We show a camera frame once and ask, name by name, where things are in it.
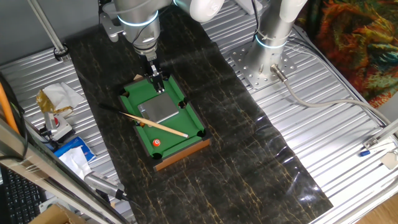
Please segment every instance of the keyboard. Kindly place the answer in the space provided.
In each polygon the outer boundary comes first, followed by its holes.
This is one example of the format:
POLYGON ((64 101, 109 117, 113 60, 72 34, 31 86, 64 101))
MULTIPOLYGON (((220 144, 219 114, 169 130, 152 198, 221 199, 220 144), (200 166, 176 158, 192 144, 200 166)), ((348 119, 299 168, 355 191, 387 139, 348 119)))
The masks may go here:
POLYGON ((12 224, 29 223, 40 214, 39 205, 46 201, 44 190, 4 167, 1 168, 1 175, 1 220, 12 224))

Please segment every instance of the colorful fabric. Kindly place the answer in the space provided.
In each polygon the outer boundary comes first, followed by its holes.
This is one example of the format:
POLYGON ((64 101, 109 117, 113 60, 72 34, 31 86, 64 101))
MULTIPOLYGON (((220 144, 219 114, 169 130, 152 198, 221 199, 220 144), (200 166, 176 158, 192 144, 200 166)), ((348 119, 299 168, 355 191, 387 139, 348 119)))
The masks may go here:
POLYGON ((398 0, 309 0, 297 19, 375 108, 398 90, 398 0))

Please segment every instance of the green felt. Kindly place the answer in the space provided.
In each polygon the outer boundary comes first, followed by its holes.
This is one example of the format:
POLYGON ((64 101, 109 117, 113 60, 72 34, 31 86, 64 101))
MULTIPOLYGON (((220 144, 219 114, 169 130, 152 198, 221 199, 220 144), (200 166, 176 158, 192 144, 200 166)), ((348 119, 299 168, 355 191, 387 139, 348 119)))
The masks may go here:
MULTIPOLYGON (((190 105, 187 105, 184 109, 178 107, 178 103, 183 100, 183 93, 172 77, 170 77, 168 81, 164 81, 164 87, 164 93, 169 94, 178 108, 178 114, 160 122, 160 124, 188 134, 189 138, 184 138, 155 127, 148 127, 148 125, 145 125, 143 128, 140 126, 136 127, 148 153, 150 155, 160 153, 163 155, 163 158, 193 143, 201 141, 201 137, 198 137, 197 133, 205 129, 190 105), (152 145, 155 139, 160 140, 160 146, 155 147, 152 145)), ((121 96, 123 104, 128 113, 139 117, 142 117, 142 115, 138 110, 138 105, 158 96, 152 84, 148 83, 146 80, 133 83, 132 85, 124 87, 124 89, 128 91, 130 95, 128 98, 121 96)))

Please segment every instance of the black marble mat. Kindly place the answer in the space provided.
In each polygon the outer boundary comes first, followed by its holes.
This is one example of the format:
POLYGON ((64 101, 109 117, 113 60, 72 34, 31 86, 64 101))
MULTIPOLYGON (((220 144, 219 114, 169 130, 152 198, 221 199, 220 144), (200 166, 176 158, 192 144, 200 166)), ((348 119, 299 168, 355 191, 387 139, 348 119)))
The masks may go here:
POLYGON ((133 122, 97 107, 142 74, 132 45, 103 29, 68 41, 73 63, 138 223, 309 223, 332 207, 252 100, 201 25, 176 7, 160 17, 162 66, 213 135, 212 146, 154 172, 133 122))

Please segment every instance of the orange pole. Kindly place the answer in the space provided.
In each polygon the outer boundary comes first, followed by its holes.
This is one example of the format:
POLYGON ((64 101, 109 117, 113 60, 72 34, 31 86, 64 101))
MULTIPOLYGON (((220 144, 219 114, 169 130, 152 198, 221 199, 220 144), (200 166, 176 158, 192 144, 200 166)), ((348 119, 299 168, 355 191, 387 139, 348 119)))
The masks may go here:
POLYGON ((12 114, 10 103, 8 102, 6 92, 0 83, 0 103, 2 106, 2 110, 4 111, 4 115, 6 116, 6 120, 8 125, 19 134, 19 130, 17 127, 17 123, 15 123, 14 115, 12 114))

